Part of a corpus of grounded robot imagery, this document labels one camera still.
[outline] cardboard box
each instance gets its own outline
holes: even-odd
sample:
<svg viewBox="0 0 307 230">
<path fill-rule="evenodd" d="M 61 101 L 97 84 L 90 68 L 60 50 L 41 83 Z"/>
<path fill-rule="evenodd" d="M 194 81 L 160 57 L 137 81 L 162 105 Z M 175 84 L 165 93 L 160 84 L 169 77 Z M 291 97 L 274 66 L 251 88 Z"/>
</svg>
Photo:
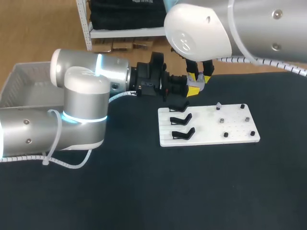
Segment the cardboard box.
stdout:
<svg viewBox="0 0 307 230">
<path fill-rule="evenodd" d="M 132 51 L 134 38 L 114 38 L 113 50 L 115 51 Z"/>
<path fill-rule="evenodd" d="M 92 50 L 98 53 L 112 52 L 113 39 L 112 38 L 95 38 L 92 39 Z"/>
<path fill-rule="evenodd" d="M 134 39 L 133 47 L 135 49 L 148 49 L 154 45 L 154 37 L 138 37 Z"/>
</svg>

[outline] white pegboard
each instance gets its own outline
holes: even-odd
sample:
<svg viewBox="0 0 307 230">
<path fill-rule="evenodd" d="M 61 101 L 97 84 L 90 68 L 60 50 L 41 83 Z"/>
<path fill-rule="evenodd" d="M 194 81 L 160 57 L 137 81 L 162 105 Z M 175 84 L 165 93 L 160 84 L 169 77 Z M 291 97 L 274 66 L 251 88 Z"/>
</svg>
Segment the white pegboard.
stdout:
<svg viewBox="0 0 307 230">
<path fill-rule="evenodd" d="M 223 105 L 216 110 L 216 105 L 188 107 L 185 112 L 169 112 L 168 108 L 158 109 L 160 145 L 193 146 L 193 145 L 216 145 L 259 142 L 260 135 L 246 104 L 241 109 L 241 104 Z M 185 119 L 192 113 L 192 119 L 186 126 L 171 125 L 170 117 Z M 192 127 L 195 133 L 190 140 L 173 139 L 172 131 L 187 133 Z"/>
</svg>

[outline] wooden floor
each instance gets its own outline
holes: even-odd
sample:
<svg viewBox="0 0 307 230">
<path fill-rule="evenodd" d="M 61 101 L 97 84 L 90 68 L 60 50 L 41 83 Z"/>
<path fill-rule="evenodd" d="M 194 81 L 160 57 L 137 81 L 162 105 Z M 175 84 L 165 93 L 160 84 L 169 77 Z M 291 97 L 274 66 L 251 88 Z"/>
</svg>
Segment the wooden floor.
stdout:
<svg viewBox="0 0 307 230">
<path fill-rule="evenodd" d="M 15 63 L 49 61 L 57 48 L 86 50 L 75 0 L 0 0 L 0 86 Z M 111 55 L 128 58 L 132 65 L 148 62 L 152 51 L 165 54 L 167 71 L 185 74 L 185 62 L 170 52 L 167 42 L 151 50 Z M 271 67 L 215 63 L 215 74 L 278 71 Z"/>
</svg>

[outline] robotic arm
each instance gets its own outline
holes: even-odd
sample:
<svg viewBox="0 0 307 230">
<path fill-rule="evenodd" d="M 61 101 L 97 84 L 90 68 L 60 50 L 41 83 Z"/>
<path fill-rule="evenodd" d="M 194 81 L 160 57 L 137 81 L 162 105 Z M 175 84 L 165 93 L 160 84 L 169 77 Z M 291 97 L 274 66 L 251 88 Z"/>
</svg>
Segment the robotic arm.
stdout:
<svg viewBox="0 0 307 230">
<path fill-rule="evenodd" d="M 165 33 L 187 64 L 209 61 L 209 74 L 211 59 L 237 55 L 245 57 L 235 61 L 277 67 L 282 63 L 285 69 L 287 64 L 271 58 L 307 62 L 306 9 L 305 0 L 183 0 L 168 12 Z M 170 76 L 160 53 L 153 53 L 149 63 L 131 67 L 126 59 L 62 49 L 52 56 L 50 79 L 64 90 L 61 108 L 0 110 L 0 162 L 39 159 L 47 164 L 54 150 L 99 147 L 110 95 L 128 91 L 166 100 L 170 93 L 186 97 L 191 85 L 203 83 Z M 48 156 L 29 156 L 48 151 Z"/>
</svg>

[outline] white spiral cable wrap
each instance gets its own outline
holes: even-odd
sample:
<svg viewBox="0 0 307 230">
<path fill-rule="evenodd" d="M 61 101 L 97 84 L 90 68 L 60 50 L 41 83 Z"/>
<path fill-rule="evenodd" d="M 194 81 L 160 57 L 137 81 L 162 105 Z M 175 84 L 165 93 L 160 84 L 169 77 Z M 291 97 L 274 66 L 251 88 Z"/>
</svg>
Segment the white spiral cable wrap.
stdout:
<svg viewBox="0 0 307 230">
<path fill-rule="evenodd" d="M 126 91 L 126 92 L 121 92 L 113 97 L 111 97 L 109 99 L 109 103 L 111 103 L 112 101 L 114 101 L 117 98 L 120 98 L 122 96 L 136 96 L 136 91 Z"/>
<path fill-rule="evenodd" d="M 109 103 L 114 101 L 117 98 L 122 97 L 122 96 L 136 96 L 136 92 L 135 91 L 127 91 L 127 92 L 119 93 L 119 94 L 111 97 L 109 99 Z M 49 161 L 51 161 L 51 162 L 53 162 L 55 164 L 61 165 L 61 166 L 65 167 L 65 168 L 69 168 L 69 169 L 79 169 L 79 168 L 83 167 L 86 164 L 86 162 L 88 161 L 88 159 L 91 156 L 92 149 L 88 150 L 84 160 L 80 164 L 77 164 L 77 165 L 71 165 L 71 164 L 65 163 L 63 161 L 60 161 L 58 159 L 55 159 L 55 158 L 51 157 L 53 152 L 55 151 L 57 145 L 58 145 L 58 142 L 59 142 L 59 139 L 60 139 L 60 136 L 61 136 L 62 119 L 61 119 L 60 113 L 57 110 L 51 109 L 48 112 L 49 113 L 50 112 L 54 112 L 56 114 L 57 120 L 58 120 L 57 134 L 56 134 L 55 140 L 54 140 L 54 142 L 53 142 L 53 144 L 51 146 L 51 149 L 50 149 L 50 152 L 48 153 L 48 155 L 47 156 L 28 155 L 28 156 L 19 156 L 19 157 L 5 157 L 5 158 L 1 158 L 0 159 L 0 163 L 2 163 L 2 162 L 14 162 L 14 161 L 41 160 L 41 161 L 43 161 L 43 165 L 48 165 Z"/>
<path fill-rule="evenodd" d="M 227 63 L 251 63 L 246 57 L 223 57 L 218 58 L 217 60 Z M 274 66 L 307 77 L 307 70 L 299 66 L 291 65 L 283 61 L 271 60 L 266 58 L 256 58 L 256 60 L 263 65 Z"/>
</svg>

